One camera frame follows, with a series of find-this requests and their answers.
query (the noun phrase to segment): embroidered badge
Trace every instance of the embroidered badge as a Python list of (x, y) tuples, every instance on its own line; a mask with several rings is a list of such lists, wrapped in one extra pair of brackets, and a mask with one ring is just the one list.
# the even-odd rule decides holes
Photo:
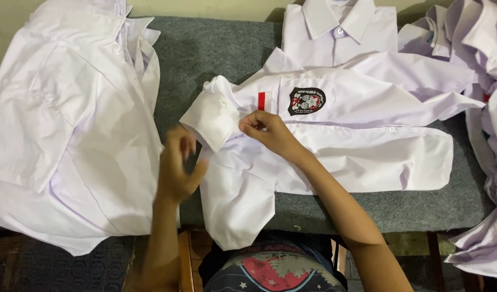
[(290, 93), (288, 112), (290, 115), (307, 115), (321, 109), (324, 103), (326, 103), (324, 91), (314, 87), (296, 87)]

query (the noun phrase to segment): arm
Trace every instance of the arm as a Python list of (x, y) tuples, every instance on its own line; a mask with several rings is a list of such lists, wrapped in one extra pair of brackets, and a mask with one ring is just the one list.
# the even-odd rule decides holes
[(255, 111), (245, 117), (239, 129), (295, 164), (308, 178), (347, 243), (366, 291), (413, 291), (373, 220), (317, 158), (297, 141), (279, 116)]
[(183, 127), (167, 132), (166, 148), (160, 156), (158, 190), (153, 203), (153, 223), (142, 266), (141, 291), (178, 291), (180, 256), (176, 231), (176, 208), (198, 187), (207, 171), (199, 161), (193, 173), (184, 171), (184, 161), (196, 150), (196, 139)]

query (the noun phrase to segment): hand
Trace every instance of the hand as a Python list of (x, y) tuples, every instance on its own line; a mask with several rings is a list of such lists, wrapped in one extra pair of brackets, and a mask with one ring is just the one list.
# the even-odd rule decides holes
[(176, 126), (166, 134), (165, 150), (160, 155), (158, 200), (180, 204), (198, 188), (205, 175), (208, 161), (196, 163), (192, 174), (184, 170), (184, 161), (190, 152), (196, 153), (196, 138), (182, 126)]
[(301, 157), (311, 155), (311, 152), (291, 134), (278, 115), (254, 111), (241, 121), (239, 129), (294, 164), (297, 164)]

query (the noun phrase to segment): gray table surface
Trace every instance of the gray table surface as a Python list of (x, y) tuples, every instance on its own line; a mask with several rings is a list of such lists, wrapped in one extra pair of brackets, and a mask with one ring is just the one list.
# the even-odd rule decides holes
[[(282, 23), (158, 16), (149, 28), (162, 32), (154, 44), (161, 71), (154, 120), (165, 143), (165, 132), (178, 123), (205, 81), (223, 75), (240, 84), (262, 67), (281, 45)], [(450, 183), (436, 191), (353, 194), (382, 232), (468, 228), (493, 210), (482, 188), (485, 174), (468, 141), (464, 115), (429, 127), (454, 138)], [(181, 204), (180, 220), (204, 224), (199, 191)], [(275, 216), (265, 228), (336, 233), (317, 196), (281, 193), (275, 194)]]

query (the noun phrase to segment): pile of shirts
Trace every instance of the pile of shirts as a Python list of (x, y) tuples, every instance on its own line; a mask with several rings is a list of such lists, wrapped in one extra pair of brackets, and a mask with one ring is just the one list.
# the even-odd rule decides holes
[(125, 0), (48, 0), (0, 67), (0, 226), (89, 253), (149, 234), (162, 145), (153, 18)]
[[(474, 71), (463, 94), (487, 102), (467, 109), (473, 150), (488, 175), (485, 190), (497, 205), (497, 1), (456, 0), (448, 9), (434, 6), (426, 17), (398, 34), (398, 48)], [(497, 208), (475, 228), (452, 239), (462, 251), (448, 256), (470, 273), (497, 277)]]
[[(210, 160), (203, 213), (223, 250), (253, 242), (275, 213), (275, 191), (314, 194), (297, 168), (238, 130), (256, 109), (279, 115), (349, 192), (442, 188), (452, 137), (424, 126), (465, 111), (497, 203), (497, 4), (434, 6), (399, 33), (394, 7), (373, 0), (288, 5), (282, 50), (239, 86), (206, 82), (180, 120)], [(497, 210), (455, 242), (465, 251), (448, 262), (497, 276)]]

